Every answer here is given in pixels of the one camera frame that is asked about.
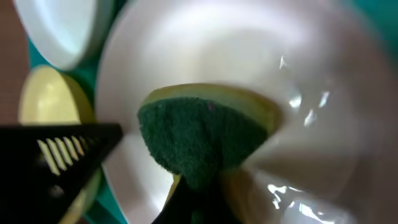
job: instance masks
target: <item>teal surface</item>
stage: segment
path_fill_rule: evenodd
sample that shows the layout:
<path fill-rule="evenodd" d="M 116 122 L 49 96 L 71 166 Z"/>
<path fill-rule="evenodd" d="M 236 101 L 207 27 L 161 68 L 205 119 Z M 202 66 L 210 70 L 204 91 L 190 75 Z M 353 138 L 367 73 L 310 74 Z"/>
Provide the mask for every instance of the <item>teal surface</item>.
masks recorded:
<path fill-rule="evenodd" d="M 379 38 L 396 66 L 398 62 L 398 1 L 352 0 L 352 2 L 379 31 Z"/>
<path fill-rule="evenodd" d="M 118 11 L 126 0 L 118 0 Z M 380 38 L 384 41 L 385 48 L 394 61 L 398 60 L 398 1 L 396 0 L 351 0 L 370 20 L 380 32 Z M 49 63 L 38 53 L 29 41 L 30 67 L 38 65 L 49 65 Z M 94 105 L 94 92 L 96 71 L 99 56 L 91 61 L 80 65 L 77 69 L 66 74 L 73 77 L 85 91 L 92 105 Z M 96 197 L 96 202 L 85 215 L 92 224 L 127 223 L 109 189 L 104 176 Z"/>

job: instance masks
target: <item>sponge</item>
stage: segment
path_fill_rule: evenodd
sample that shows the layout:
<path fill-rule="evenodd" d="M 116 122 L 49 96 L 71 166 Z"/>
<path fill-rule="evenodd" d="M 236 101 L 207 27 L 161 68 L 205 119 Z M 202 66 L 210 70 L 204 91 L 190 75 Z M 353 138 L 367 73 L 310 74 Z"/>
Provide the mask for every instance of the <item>sponge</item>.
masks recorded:
<path fill-rule="evenodd" d="M 171 86 L 144 100 L 138 118 L 151 156 L 206 200 L 191 223 L 210 223 L 212 210 L 223 209 L 211 208 L 213 198 L 223 200 L 214 196 L 219 172 L 238 167 L 275 131 L 275 108 L 250 91 L 210 84 Z"/>

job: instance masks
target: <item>brown surface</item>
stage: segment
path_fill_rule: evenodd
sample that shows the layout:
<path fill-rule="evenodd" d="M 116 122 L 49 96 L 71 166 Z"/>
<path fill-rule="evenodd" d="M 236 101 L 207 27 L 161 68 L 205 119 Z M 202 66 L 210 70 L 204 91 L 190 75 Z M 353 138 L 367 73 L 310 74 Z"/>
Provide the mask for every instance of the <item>brown surface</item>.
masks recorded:
<path fill-rule="evenodd" d="M 29 66 L 27 42 L 11 0 L 0 1 L 0 124 L 17 123 L 19 95 Z"/>

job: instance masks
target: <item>yellow bowl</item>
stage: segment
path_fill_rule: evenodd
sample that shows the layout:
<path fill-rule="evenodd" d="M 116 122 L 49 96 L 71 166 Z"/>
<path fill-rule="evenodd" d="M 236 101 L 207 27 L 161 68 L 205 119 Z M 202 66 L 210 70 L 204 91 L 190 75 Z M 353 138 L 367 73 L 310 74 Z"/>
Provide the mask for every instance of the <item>yellow bowl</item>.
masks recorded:
<path fill-rule="evenodd" d="M 33 69 L 25 81 L 18 119 L 22 125 L 95 122 L 93 109 L 79 84 L 48 66 Z M 100 180 L 101 171 L 98 169 L 60 223 L 75 223 L 89 209 L 94 202 Z"/>

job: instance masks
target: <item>white bowl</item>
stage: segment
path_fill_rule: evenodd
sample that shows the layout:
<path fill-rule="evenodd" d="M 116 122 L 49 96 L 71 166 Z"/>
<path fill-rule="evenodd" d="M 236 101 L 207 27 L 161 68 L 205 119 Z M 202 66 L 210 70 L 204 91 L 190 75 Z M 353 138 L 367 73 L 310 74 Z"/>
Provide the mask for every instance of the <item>white bowl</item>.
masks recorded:
<path fill-rule="evenodd" d="M 114 12 L 109 0 L 14 0 L 28 36 L 43 57 L 61 70 L 98 52 Z"/>
<path fill-rule="evenodd" d="M 151 222 L 172 184 L 139 132 L 140 103 L 169 85 L 222 83 L 264 95 L 284 112 L 285 123 L 241 166 L 247 176 L 227 181 L 229 204 L 246 223 L 306 215 L 317 217 L 312 223 L 351 223 L 339 219 L 345 212 L 318 209 L 288 187 L 342 205 L 359 223 L 393 220 L 396 214 L 385 211 L 396 206 L 383 202 L 397 203 L 398 194 L 383 189 L 398 189 L 398 175 L 388 174 L 398 169 L 398 85 L 355 15 L 337 1 L 313 0 L 145 0 L 125 7 L 101 58 L 96 115 L 124 129 L 104 171 L 126 219 Z M 288 207 L 292 202 L 297 206 Z"/>

